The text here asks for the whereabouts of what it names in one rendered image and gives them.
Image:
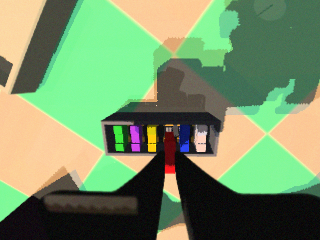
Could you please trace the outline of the red blade fuse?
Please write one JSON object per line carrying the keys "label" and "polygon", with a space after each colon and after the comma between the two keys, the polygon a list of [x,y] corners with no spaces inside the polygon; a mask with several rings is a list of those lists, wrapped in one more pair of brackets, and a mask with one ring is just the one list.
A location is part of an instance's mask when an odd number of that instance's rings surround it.
{"label": "red blade fuse", "polygon": [[165,174],[175,174],[176,140],[174,138],[174,133],[169,131],[169,127],[168,132],[165,132],[164,152]]}

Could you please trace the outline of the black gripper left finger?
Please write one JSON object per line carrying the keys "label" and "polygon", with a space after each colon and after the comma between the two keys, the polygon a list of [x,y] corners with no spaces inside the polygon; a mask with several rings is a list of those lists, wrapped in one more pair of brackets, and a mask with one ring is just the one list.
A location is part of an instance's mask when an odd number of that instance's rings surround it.
{"label": "black gripper left finger", "polygon": [[159,151],[134,177],[113,191],[52,191],[38,203],[48,239],[53,233],[157,240],[165,182]]}

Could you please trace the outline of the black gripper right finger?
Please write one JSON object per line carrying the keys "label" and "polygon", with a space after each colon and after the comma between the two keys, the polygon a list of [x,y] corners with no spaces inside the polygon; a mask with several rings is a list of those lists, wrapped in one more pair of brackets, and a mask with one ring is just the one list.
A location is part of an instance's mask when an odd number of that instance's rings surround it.
{"label": "black gripper right finger", "polygon": [[182,152],[175,152],[175,175],[188,240],[232,240],[242,224],[318,224],[320,198],[308,194],[233,191]]}

